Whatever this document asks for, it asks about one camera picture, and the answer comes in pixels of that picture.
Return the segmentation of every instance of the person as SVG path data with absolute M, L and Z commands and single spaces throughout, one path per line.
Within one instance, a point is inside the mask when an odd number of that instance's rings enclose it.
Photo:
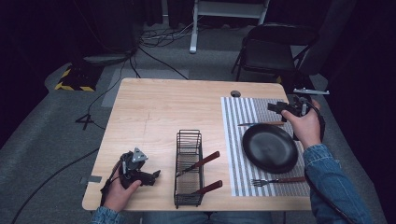
M 315 100 L 312 105 L 319 109 Z M 318 114 L 311 109 L 303 117 L 295 117 L 282 111 L 304 148 L 305 175 L 310 181 L 310 201 L 317 223 L 373 223 L 372 218 L 351 181 L 332 157 L 329 149 L 321 143 Z M 99 207 L 92 223 L 124 223 L 120 211 L 137 190 L 140 181 L 124 189 L 116 178 L 110 186 L 104 206 Z M 242 215 L 235 212 L 213 213 L 208 218 L 202 212 L 147 212 L 144 223 L 271 223 L 268 212 L 252 212 Z

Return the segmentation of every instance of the denim sleeve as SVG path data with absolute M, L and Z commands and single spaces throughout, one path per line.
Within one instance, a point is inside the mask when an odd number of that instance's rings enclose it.
M 91 224 L 124 224 L 125 217 L 106 207 L 98 207 L 93 214 Z
M 350 180 L 323 144 L 309 147 L 304 154 L 305 170 L 316 188 L 354 223 L 373 223 Z M 347 223 L 311 190 L 312 212 L 317 223 Z

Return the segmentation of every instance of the black plate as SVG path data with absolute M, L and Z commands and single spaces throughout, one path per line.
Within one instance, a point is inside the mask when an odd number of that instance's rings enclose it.
M 248 128 L 242 147 L 253 164 L 269 173 L 286 173 L 297 163 L 298 151 L 293 139 L 274 125 L 257 124 Z

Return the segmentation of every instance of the black wire rack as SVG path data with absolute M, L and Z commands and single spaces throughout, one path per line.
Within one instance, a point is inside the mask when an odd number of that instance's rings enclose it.
M 202 136 L 199 130 L 180 130 L 177 133 L 177 154 L 175 171 L 175 206 L 201 204 L 204 194 L 195 193 L 204 186 L 204 166 L 183 172 L 201 161 Z

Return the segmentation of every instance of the knife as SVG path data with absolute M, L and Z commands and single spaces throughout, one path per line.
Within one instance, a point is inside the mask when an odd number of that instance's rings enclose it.
M 214 189 L 219 189 L 219 188 L 221 188 L 222 187 L 222 181 L 221 180 L 218 180 L 218 181 L 216 181 L 215 183 L 213 183 L 213 184 L 211 184 L 211 185 L 208 185 L 208 186 L 206 186 L 206 187 L 204 187 L 204 188 L 202 188 L 202 189 L 198 189 L 197 191 L 195 191 L 193 194 L 206 194 L 206 193 L 208 193 L 209 191 L 212 191 L 212 190 L 214 190 Z
M 256 123 L 241 123 L 241 124 L 238 124 L 238 126 L 239 127 L 243 127 L 243 126 L 250 127 L 250 126 L 253 126 L 256 124 L 271 124 L 271 125 L 279 125 L 280 126 L 280 125 L 284 125 L 285 122 L 283 122 L 283 121 L 268 121 L 268 122 L 256 122 Z
M 190 167 L 188 167 L 188 168 L 186 168 L 186 169 L 184 169 L 184 170 L 178 172 L 177 175 L 176 175 L 176 177 L 179 177 L 179 176 L 181 176 L 181 175 L 184 175 L 184 174 L 186 174 L 188 171 L 193 170 L 193 169 L 195 169 L 195 168 L 198 168 L 198 167 L 204 165 L 205 163 L 207 163 L 207 162 L 209 162 L 209 161 L 213 161 L 215 158 L 217 158 L 217 157 L 219 157 L 219 156 L 220 156 L 219 151 L 216 151 L 216 152 L 210 154 L 209 156 L 203 158 L 201 161 L 196 162 L 196 163 L 193 164 L 192 166 L 190 166 Z

